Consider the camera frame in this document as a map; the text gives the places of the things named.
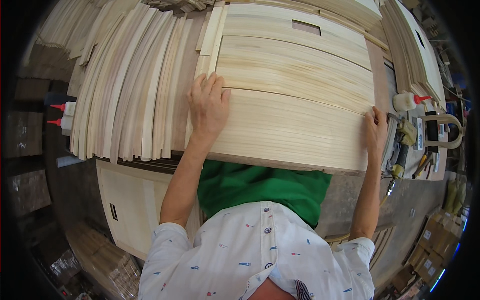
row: hand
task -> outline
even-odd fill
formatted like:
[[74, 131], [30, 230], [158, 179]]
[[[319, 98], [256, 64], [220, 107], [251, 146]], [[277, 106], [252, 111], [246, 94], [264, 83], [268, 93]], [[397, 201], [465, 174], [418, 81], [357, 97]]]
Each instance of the hand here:
[[365, 121], [367, 123], [367, 152], [368, 160], [371, 162], [380, 162], [385, 147], [387, 137], [387, 117], [386, 114], [372, 107], [373, 115], [367, 111], [365, 113]]
[[202, 143], [211, 146], [227, 123], [231, 90], [222, 93], [223, 77], [217, 77], [215, 72], [203, 84], [206, 76], [203, 73], [195, 79], [187, 97], [193, 126], [192, 136], [197, 136]]

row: finger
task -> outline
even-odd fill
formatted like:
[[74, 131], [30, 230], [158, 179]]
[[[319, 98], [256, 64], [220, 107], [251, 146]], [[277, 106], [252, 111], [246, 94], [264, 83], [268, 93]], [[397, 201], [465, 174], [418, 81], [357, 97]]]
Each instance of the finger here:
[[369, 111], [365, 113], [365, 120], [367, 121], [367, 123], [375, 125], [375, 122], [373, 121], [372, 113], [370, 113]]
[[217, 77], [215, 83], [212, 86], [212, 91], [210, 95], [217, 96], [220, 99], [220, 94], [222, 93], [223, 77]]
[[375, 117], [379, 121], [379, 123], [386, 123], [387, 122], [387, 116], [386, 114], [379, 110], [376, 106], [372, 106], [373, 112], [375, 113]]
[[212, 72], [212, 74], [208, 78], [207, 82], [205, 83], [205, 86], [204, 86], [204, 89], [203, 89], [203, 93], [205, 95], [210, 94], [210, 92], [212, 91], [212, 86], [215, 83], [215, 80], [216, 80], [216, 73]]
[[232, 94], [232, 90], [231, 89], [226, 89], [225, 91], [223, 91], [222, 93], [222, 97], [221, 97], [221, 101], [222, 101], [222, 105], [223, 107], [227, 107], [228, 108], [228, 102], [230, 100], [230, 95]]
[[202, 82], [205, 80], [206, 77], [207, 77], [207, 74], [202, 73], [193, 81], [192, 88], [191, 88], [192, 96], [198, 95], [202, 92]]

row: man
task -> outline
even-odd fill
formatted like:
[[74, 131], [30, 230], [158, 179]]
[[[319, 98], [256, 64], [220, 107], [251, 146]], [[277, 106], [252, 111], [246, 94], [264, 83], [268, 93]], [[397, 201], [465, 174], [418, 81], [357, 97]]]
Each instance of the man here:
[[152, 235], [139, 299], [361, 299], [373, 298], [370, 240], [380, 206], [380, 163], [386, 115], [365, 114], [368, 167], [349, 242], [332, 253], [302, 218], [273, 201], [243, 203], [215, 213], [189, 243], [185, 226], [202, 165], [228, 117], [230, 90], [213, 73], [188, 93], [193, 133], [172, 177]]

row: glue bottle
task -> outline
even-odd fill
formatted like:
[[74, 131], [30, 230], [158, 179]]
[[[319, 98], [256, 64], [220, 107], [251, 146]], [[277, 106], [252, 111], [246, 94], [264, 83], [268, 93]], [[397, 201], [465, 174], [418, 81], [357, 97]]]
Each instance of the glue bottle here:
[[423, 96], [415, 95], [413, 93], [403, 93], [393, 96], [393, 108], [397, 112], [407, 111], [417, 107], [417, 104], [420, 104], [421, 101], [430, 99], [432, 96]]

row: printed shirt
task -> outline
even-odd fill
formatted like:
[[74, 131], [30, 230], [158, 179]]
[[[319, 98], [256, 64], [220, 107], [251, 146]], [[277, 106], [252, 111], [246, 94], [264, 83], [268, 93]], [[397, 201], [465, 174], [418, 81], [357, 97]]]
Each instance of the printed shirt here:
[[270, 278], [295, 299], [371, 300], [368, 238], [332, 252], [298, 215], [273, 202], [223, 209], [198, 230], [159, 225], [140, 278], [138, 299], [246, 300]]

